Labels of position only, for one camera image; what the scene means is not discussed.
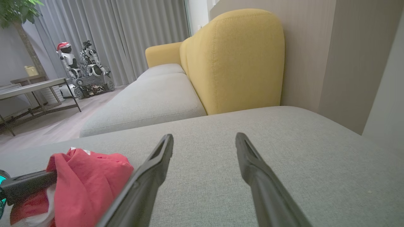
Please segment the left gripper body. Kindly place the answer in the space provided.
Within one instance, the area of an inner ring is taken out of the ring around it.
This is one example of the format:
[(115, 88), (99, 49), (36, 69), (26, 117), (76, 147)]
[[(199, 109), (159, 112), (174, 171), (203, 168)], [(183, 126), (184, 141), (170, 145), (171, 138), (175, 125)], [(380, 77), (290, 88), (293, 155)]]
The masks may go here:
[(10, 181), (10, 175), (4, 171), (0, 170), (0, 218), (4, 216), (4, 211), (6, 207), (10, 206), (8, 202), (8, 194), (5, 192), (4, 187), (7, 189), (9, 187)]

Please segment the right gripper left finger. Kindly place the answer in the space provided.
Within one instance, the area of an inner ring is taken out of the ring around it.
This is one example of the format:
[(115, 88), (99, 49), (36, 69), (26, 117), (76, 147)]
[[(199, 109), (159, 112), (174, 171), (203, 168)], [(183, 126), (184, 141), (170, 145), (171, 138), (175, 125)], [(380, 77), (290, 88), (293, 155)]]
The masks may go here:
[(159, 187), (166, 180), (174, 139), (164, 135), (100, 218), (97, 227), (148, 227)]

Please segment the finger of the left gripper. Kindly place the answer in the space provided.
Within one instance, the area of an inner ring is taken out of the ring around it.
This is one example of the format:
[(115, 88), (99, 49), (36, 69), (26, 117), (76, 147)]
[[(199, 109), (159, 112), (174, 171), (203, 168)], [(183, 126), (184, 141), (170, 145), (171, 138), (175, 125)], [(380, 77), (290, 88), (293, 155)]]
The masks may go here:
[(22, 203), (31, 195), (50, 187), (57, 181), (57, 172), (39, 171), (10, 178), (9, 187), (5, 189), (10, 205)]

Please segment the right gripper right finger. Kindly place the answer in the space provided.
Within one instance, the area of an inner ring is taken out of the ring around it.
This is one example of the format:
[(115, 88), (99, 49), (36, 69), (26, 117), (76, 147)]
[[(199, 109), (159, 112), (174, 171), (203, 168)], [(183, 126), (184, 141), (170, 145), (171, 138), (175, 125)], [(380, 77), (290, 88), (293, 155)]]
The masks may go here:
[(241, 176), (251, 188), (259, 226), (312, 226), (247, 135), (237, 133), (235, 145)]

